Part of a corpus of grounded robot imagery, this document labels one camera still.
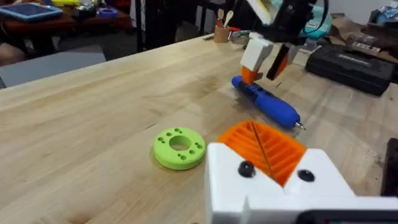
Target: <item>black case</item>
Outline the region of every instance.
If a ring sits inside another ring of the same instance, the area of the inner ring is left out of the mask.
[[[345,46],[326,45],[311,54],[305,69],[320,77],[381,96],[390,84],[394,64]]]

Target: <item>orange 3d printed part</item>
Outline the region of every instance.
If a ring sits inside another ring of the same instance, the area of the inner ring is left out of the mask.
[[[306,150],[290,136],[257,121],[239,123],[217,140],[283,186]]]

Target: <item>green ring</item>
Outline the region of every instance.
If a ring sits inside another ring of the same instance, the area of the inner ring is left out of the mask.
[[[175,150],[172,146],[183,144],[188,148]],[[155,158],[173,170],[187,170],[199,165],[206,152],[205,140],[188,128],[169,128],[158,134],[154,141]]]

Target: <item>blue screwdriver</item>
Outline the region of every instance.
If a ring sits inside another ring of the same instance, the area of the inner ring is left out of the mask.
[[[293,129],[298,127],[305,130],[303,124],[300,123],[300,115],[296,110],[261,86],[255,83],[252,85],[245,83],[242,76],[232,78],[232,85],[283,128]]]

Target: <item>wall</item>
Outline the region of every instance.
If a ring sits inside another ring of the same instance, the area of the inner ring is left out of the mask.
[[[354,22],[366,24],[371,11],[379,9],[391,0],[329,0],[330,12],[343,12]]]

